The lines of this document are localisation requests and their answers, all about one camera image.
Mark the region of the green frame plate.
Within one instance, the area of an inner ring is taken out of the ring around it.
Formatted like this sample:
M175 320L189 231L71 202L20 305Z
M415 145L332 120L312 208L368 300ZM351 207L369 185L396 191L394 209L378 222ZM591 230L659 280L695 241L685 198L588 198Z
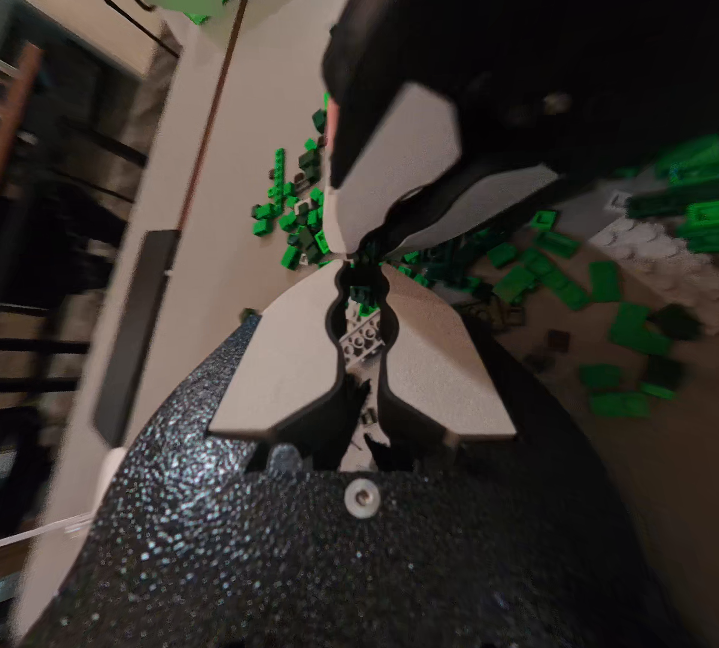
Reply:
M582 242L561 233L546 230L536 234L534 245L554 256L570 259L579 251Z

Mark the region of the dark green flat tile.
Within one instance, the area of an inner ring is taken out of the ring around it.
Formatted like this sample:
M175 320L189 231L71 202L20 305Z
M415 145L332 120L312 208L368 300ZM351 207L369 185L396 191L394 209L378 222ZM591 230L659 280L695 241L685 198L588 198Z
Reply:
M672 340L693 341L703 334L701 322L680 304L667 304L652 311L647 321Z

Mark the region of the dark green and green block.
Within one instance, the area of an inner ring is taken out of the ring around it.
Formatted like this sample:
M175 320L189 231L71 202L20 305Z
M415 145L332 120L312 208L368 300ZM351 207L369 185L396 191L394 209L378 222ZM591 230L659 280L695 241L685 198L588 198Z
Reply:
M685 365L664 356L648 356L639 381L642 392L659 399L673 400L685 379Z

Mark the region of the grey desk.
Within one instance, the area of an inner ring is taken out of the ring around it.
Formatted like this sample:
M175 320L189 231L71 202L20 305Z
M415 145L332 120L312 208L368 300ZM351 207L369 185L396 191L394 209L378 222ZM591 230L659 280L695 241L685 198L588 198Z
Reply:
M717 587L709 569L646 558L632 513L581 424L478 320L461 317L516 428L513 440L462 446L452 462L381 470L377 418L382 348L346 369L361 413L338 470L315 470L289 444L214 437L209 423L262 313L323 268L281 265L286 234L252 234L274 150L295 180L313 114L328 94L316 183L324 193L339 105L322 64L347 0L249 0L219 114L192 182L183 227L149 232L141 271L156 279L157 319L122 348L135 361L133 402L96 345L81 397L96 399L81 457L72 429L52 508L70 482L91 489L103 453L127 454L81 547L40 540L17 607L18 647L708 647ZM460 134L459 115L456 111ZM387 232L414 196L543 164L554 185L470 231L516 229L584 192L589 176L546 161L465 156L402 199L348 256L387 254Z

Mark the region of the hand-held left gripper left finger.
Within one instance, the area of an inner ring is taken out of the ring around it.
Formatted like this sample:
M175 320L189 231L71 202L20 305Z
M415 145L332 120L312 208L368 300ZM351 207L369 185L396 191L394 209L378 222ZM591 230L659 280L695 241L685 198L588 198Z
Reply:
M346 372L348 261L330 261L261 315L209 423L214 437L280 444L338 470L361 413L361 383Z

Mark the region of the brown-top table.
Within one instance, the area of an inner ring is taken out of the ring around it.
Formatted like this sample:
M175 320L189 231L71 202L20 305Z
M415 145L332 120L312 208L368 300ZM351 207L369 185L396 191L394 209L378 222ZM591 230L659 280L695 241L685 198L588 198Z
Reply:
M15 65L1 61L2 178L42 65L42 55L40 47L25 42Z

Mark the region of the green L-shaped tile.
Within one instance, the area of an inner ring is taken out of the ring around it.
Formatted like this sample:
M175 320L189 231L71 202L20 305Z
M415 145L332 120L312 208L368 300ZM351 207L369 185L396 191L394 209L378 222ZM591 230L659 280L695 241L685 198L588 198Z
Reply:
M669 356L673 342L658 329L649 326L651 312L642 304L620 302L609 329L610 341L643 355Z

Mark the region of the dark green brick assembly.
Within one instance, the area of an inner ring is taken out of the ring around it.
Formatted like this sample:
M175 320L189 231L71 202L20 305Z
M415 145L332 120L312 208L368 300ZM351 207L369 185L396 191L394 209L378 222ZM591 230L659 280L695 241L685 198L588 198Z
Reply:
M385 283L382 274L384 261L374 250L364 250L357 254L349 267L349 298L365 306L379 306L385 295Z

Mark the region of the green narrow plate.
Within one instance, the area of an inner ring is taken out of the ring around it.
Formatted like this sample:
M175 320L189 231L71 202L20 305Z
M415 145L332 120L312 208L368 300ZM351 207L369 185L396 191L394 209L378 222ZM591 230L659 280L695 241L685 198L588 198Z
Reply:
M267 197L273 206L273 215L280 216L285 207L285 150L278 148L274 151L274 166L270 178L272 185L267 191Z

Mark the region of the light grey long plate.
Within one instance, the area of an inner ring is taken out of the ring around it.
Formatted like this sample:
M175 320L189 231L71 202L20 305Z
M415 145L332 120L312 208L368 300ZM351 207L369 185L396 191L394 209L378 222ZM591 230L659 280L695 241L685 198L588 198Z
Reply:
M664 224L619 218L588 243L668 302L718 301L717 260L690 251Z

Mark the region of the green slope block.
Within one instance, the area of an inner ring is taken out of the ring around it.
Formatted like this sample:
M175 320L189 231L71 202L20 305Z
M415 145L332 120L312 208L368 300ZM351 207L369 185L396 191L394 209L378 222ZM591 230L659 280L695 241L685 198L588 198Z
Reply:
M606 363L580 365L578 376L580 383L590 392L616 389L622 382L621 368Z

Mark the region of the green two-stud plate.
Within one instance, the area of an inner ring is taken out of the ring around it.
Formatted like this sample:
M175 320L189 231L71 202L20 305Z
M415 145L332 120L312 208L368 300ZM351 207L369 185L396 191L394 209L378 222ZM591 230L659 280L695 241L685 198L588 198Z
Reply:
M642 392L602 392L589 395L589 409L598 417L648 418L649 398Z

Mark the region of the grey plate with holes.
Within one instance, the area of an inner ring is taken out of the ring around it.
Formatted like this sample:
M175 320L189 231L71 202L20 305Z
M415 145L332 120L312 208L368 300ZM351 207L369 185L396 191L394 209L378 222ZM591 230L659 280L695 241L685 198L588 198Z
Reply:
M352 326L339 339L339 347L347 370L373 356L384 346L380 335L381 310L352 320Z

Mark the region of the pile of green toy bricks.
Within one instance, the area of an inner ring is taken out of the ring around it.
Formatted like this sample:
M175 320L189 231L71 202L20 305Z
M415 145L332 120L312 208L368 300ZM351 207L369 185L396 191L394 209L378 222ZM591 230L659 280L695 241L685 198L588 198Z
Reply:
M285 176L283 213L275 217L268 198L266 203L255 204L251 209L254 236L262 238L271 234L275 227L286 234L288 247L280 263L290 271L296 270L302 262L317 266L329 262L330 250L323 227L324 193L316 184L321 176L319 142L324 139L327 105L328 94L325 93L323 107L313 114L318 138L306 143L306 152L300 158L301 170L295 180ZM268 172L270 187L272 170L273 167ZM457 262L459 248L454 243L453 240L440 247L403 254L398 260L398 270L423 286L432 287L437 282L443 282L451 289L473 296L481 306L490 304L492 285L466 273Z

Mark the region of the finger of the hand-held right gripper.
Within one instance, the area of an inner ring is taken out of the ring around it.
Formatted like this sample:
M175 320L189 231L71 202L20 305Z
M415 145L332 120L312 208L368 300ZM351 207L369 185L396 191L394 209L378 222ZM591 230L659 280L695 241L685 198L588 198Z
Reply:
M461 157L456 108L424 86L400 90L341 184L324 186L323 230L333 254L356 253L407 196Z
M386 235L386 253L424 250L485 224L554 185L560 175L540 164L473 178L470 173L417 194Z

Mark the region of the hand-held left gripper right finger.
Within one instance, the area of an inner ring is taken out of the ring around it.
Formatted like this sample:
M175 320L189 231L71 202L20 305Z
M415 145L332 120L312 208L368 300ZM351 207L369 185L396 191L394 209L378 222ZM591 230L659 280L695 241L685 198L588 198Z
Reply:
M380 336L377 418L389 445L381 470L452 462L465 445L517 436L495 382L460 315L390 264L378 270Z

